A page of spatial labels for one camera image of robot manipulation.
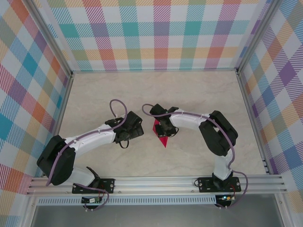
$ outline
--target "red object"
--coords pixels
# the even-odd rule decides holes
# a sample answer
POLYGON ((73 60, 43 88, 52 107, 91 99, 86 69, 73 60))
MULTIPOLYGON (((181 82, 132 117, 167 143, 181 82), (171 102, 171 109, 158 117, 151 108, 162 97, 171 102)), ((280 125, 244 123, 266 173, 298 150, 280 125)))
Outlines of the red object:
MULTIPOLYGON (((156 125, 160 124, 159 121, 155 120, 155 123, 153 124, 153 128, 152 130, 154 131, 154 133, 158 136, 157 132, 156 132, 156 125)), ((168 136, 164 136, 164 137, 160 137, 159 140, 161 141, 161 143, 163 144, 163 146, 166 148, 167 145, 167 141, 168 141, 168 136)))

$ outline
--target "gray floor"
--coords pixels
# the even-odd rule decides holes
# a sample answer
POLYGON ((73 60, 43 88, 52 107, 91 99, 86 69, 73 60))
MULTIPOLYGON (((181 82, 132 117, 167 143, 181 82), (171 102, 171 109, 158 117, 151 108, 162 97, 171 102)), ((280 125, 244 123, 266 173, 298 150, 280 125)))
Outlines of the gray floor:
MULTIPOLYGON (((99 147, 79 157, 75 164, 90 166, 100 176, 211 175, 214 155, 197 131, 180 129, 166 148, 152 126, 154 119, 141 111, 144 103, 177 106, 195 113, 221 111, 239 134, 235 170, 264 174, 265 170, 233 71, 226 72, 129 72, 76 74, 60 135, 70 137, 97 128, 112 119, 109 101, 118 98, 143 119, 144 136, 99 147)), ((114 104, 117 114, 124 111, 114 104)))
POLYGON ((237 206, 82 206, 37 207, 32 227, 281 227, 273 195, 247 195, 237 206))

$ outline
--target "marble surface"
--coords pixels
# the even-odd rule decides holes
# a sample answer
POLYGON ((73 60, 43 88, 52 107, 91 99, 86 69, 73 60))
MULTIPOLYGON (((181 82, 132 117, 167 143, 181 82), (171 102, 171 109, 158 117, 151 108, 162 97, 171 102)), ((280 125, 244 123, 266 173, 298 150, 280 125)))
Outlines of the marble surface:
MULTIPOLYGON (((166 109, 177 106, 194 113, 221 111, 239 134, 232 168, 265 174, 233 71, 76 74, 60 135, 79 135, 112 119, 109 101, 113 98, 143 119, 144 135, 131 140, 128 149, 115 143, 96 148, 76 159, 77 167, 90 166, 100 176, 211 175, 214 155, 199 132, 181 128, 166 148, 161 144, 152 131, 154 119, 141 111, 142 104, 159 103, 166 109)), ((119 103, 113 108, 117 114, 124 113, 119 103)))

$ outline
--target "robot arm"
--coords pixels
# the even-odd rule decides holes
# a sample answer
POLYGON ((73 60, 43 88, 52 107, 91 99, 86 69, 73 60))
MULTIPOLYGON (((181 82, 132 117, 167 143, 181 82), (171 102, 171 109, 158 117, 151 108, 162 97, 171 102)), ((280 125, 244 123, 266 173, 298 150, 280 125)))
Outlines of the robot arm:
POLYGON ((125 122, 120 127, 110 130, 120 124, 122 120, 123 118, 117 118, 106 121, 95 130, 79 136, 65 139, 59 135, 52 137, 39 157, 37 165, 49 177, 58 152, 70 144, 58 159, 51 183, 59 185, 63 182, 70 182, 98 188, 99 176, 89 167, 85 170, 74 167, 74 160, 101 145, 112 142, 121 145, 121 141, 128 143, 129 140, 144 134, 141 126, 142 119, 132 111, 127 114, 125 122))
POLYGON ((178 112, 177 114, 167 115, 163 117, 155 117, 160 124, 156 125, 156 132, 159 137, 171 136, 176 134, 177 128, 185 127, 200 131, 206 144, 211 152, 215 156, 215 166, 213 178, 217 178, 218 181, 226 181, 229 177, 232 177, 232 170, 228 164, 232 159, 232 151, 230 146, 220 131, 217 131, 215 126, 202 116, 215 120, 217 124, 226 132, 230 138, 232 145, 236 143, 238 134, 236 130, 230 125, 226 118, 219 111, 214 111, 211 114, 202 114, 200 117, 195 114, 183 114, 185 111, 177 107, 172 107, 169 110, 164 109, 159 104, 156 104, 151 110, 150 114, 160 115, 165 113, 178 112))

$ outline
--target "vent grille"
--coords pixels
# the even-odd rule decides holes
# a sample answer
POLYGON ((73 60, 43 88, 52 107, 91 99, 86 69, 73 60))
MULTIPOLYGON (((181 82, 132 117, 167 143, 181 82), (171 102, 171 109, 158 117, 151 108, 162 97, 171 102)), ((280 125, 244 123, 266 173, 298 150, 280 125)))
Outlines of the vent grille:
MULTIPOLYGON (((112 196, 107 205, 189 205, 215 204, 215 195, 196 196, 112 196)), ((81 197, 40 197, 38 206, 72 206, 81 204, 81 197)))

